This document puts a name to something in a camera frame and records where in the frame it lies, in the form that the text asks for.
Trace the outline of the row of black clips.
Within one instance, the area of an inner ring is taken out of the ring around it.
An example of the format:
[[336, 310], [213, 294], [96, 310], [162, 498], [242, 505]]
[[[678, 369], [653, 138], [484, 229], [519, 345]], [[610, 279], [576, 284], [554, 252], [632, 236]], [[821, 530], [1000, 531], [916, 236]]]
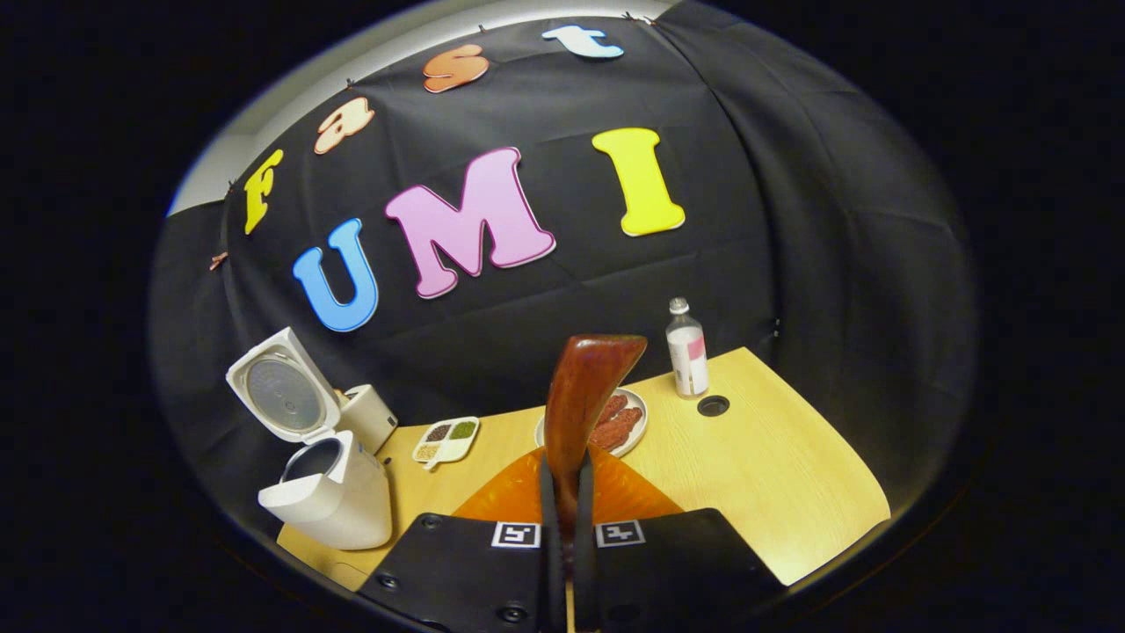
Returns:
[[309, 168], [330, 116], [361, 98], [374, 128], [343, 141], [325, 168], [374, 150], [384, 186], [436, 184], [453, 190], [454, 170], [490, 150], [590, 136], [634, 116], [647, 125], [669, 105], [644, 105], [640, 92], [668, 97], [694, 72], [655, 21], [667, 4], [626, 0], [439, 0], [359, 33], [250, 103], [234, 127], [236, 160], [220, 177], [218, 200], [238, 201], [250, 178]]

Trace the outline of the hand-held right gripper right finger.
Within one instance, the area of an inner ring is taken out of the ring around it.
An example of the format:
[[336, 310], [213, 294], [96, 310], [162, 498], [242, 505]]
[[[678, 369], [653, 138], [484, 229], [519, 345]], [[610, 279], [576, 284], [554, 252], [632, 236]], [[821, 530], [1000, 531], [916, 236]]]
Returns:
[[595, 519], [610, 458], [587, 453], [573, 545], [575, 629], [598, 633], [723, 633], [754, 620], [783, 584], [716, 508]]

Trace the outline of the brown wooden spoon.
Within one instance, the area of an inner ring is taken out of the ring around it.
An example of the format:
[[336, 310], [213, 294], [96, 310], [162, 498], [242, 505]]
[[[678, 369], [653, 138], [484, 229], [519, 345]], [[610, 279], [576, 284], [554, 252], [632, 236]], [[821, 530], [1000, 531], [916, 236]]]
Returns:
[[544, 409], [540, 501], [551, 633], [596, 633], [601, 625], [588, 437], [608, 398], [644, 356], [636, 335], [576, 335], [566, 342]]

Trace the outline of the white rice cooker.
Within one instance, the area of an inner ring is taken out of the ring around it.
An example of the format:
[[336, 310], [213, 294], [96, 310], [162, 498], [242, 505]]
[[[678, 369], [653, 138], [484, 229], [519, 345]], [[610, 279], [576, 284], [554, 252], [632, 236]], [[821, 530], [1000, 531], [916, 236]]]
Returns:
[[258, 504], [322, 545], [381, 546], [393, 533], [389, 477], [349, 429], [340, 404], [290, 327], [250, 349], [226, 373], [230, 388], [273, 436], [298, 450]]

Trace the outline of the clear bottle with pink label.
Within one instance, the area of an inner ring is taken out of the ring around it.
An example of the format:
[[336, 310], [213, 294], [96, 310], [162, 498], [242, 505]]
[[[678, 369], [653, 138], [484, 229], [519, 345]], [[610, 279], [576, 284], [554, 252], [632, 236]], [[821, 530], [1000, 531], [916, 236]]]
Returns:
[[696, 399], [708, 391], [706, 336], [700, 322], [690, 316], [685, 297], [670, 299], [670, 324], [664, 329], [670, 349], [670, 367], [676, 391], [683, 399]]

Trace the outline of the white round plate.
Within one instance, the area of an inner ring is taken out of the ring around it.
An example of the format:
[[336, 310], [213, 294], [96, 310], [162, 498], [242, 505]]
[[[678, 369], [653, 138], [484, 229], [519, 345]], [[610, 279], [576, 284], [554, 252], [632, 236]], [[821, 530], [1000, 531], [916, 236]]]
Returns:
[[638, 408], [642, 409], [642, 419], [638, 421], [638, 424], [634, 425], [634, 429], [632, 429], [632, 433], [626, 444], [610, 452], [613, 456], [623, 456], [629, 453], [636, 444], [639, 444], [640, 440], [642, 440], [644, 433], [646, 433], [647, 429], [648, 408], [647, 404], [644, 403], [642, 397], [640, 397], [639, 394], [631, 391], [631, 389], [618, 388], [614, 394], [627, 394], [629, 399], [628, 406], [638, 406]]

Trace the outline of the white divided grain dish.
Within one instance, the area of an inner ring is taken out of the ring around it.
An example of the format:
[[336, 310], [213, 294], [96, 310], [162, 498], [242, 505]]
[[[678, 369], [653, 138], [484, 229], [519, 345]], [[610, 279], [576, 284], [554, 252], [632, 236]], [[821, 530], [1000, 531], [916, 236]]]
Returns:
[[434, 422], [418, 436], [411, 458], [428, 471], [440, 463], [460, 461], [472, 447], [479, 428], [482, 421], [471, 416]]

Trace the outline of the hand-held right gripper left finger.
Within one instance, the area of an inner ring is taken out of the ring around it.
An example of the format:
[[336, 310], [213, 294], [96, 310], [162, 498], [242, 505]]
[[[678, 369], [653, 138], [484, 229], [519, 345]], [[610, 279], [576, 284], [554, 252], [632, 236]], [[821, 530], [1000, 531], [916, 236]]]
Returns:
[[562, 539], [542, 449], [453, 514], [421, 513], [358, 594], [414, 633], [566, 633]]

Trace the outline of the white toaster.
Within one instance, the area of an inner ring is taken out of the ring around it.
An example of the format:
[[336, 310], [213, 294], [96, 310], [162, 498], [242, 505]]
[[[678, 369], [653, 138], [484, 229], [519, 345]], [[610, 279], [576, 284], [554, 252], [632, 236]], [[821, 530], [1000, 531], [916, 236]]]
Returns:
[[366, 452], [377, 454], [397, 428], [398, 421], [374, 385], [358, 385], [338, 394], [338, 432], [349, 429]]

